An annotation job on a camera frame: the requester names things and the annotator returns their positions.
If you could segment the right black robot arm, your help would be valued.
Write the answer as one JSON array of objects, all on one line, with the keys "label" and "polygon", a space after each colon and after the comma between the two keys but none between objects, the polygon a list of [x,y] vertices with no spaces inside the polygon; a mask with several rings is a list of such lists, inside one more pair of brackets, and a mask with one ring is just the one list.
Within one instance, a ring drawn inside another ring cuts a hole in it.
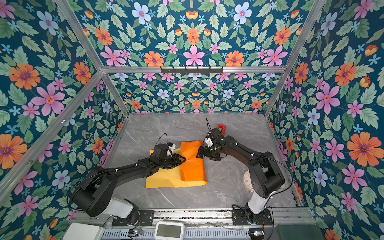
[{"label": "right black robot arm", "polygon": [[199,147],[198,159],[220,161],[231,156],[248,167],[253,195],[245,206],[244,217],[250,224],[257,223],[271,196],[285,184],[279,163],[270,152],[254,151],[231,136],[224,137],[217,128],[208,132],[204,142]]}]

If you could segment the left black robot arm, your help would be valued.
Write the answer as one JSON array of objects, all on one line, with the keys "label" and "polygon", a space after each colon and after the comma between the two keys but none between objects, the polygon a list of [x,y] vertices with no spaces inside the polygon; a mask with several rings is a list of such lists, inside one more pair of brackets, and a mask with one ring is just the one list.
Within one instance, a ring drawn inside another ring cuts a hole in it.
[{"label": "left black robot arm", "polygon": [[94,167],[75,190],[73,203],[90,217],[106,214],[128,218],[135,211],[135,205],[128,200],[113,198],[115,188],[150,177],[159,169],[169,170],[185,163],[185,157],[173,153],[174,146],[172,143],[157,144],[148,157],[134,164],[115,168]]}]

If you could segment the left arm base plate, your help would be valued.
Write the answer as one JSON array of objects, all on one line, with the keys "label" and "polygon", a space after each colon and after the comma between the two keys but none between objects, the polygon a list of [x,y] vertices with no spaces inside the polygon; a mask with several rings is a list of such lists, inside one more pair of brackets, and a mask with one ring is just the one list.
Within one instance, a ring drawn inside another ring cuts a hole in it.
[{"label": "left arm base plate", "polygon": [[114,217],[113,227],[150,227],[154,220],[154,210],[134,210],[127,218]]}]

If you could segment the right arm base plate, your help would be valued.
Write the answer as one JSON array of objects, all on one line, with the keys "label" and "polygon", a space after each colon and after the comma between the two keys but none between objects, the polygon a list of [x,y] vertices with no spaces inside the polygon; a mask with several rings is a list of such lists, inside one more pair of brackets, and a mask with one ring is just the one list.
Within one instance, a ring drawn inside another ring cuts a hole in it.
[{"label": "right arm base plate", "polygon": [[231,213],[234,226],[272,226],[274,224],[270,210],[264,210],[256,215],[241,209],[232,209]]}]

